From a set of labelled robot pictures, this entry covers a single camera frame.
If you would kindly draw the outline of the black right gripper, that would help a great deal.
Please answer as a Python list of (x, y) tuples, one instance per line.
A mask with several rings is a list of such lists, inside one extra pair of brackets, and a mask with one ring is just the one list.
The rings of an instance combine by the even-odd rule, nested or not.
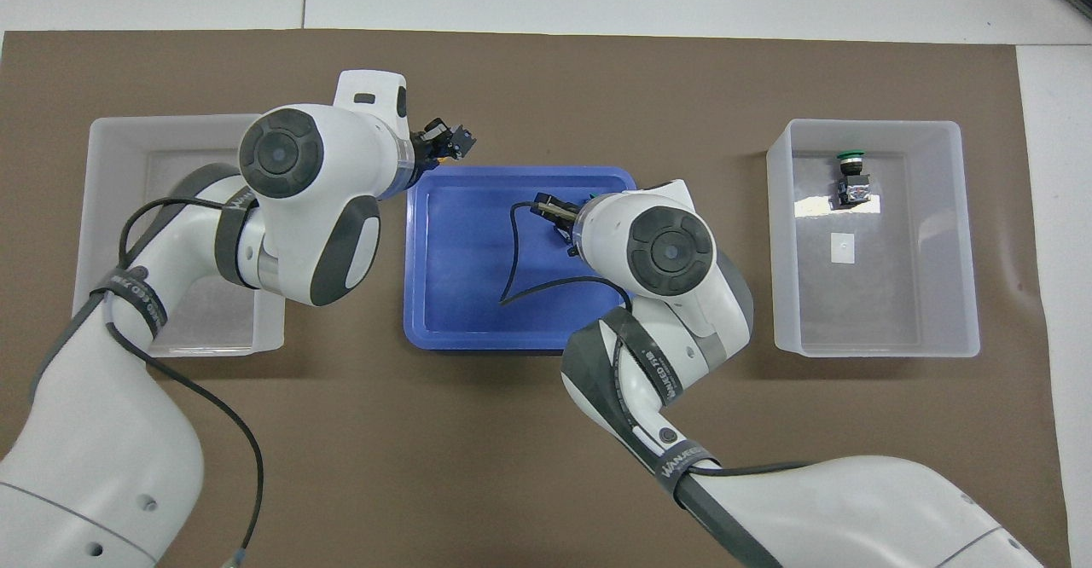
[(581, 244), (586, 218), (584, 210), (569, 210), (569, 203), (551, 194), (536, 194), (531, 203), (531, 211), (542, 216), (553, 216), (555, 229), (568, 246), (568, 255), (584, 257), (584, 245)]

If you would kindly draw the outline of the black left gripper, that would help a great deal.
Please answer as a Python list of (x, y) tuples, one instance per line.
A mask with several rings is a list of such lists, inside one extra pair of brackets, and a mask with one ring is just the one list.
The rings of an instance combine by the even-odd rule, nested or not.
[(464, 126), (456, 126), (451, 131), (441, 118), (436, 118), (425, 126), (424, 131), (412, 134), (415, 169), (434, 169), (439, 165), (439, 140), (449, 140), (451, 159), (464, 159), (476, 143), (475, 137)]

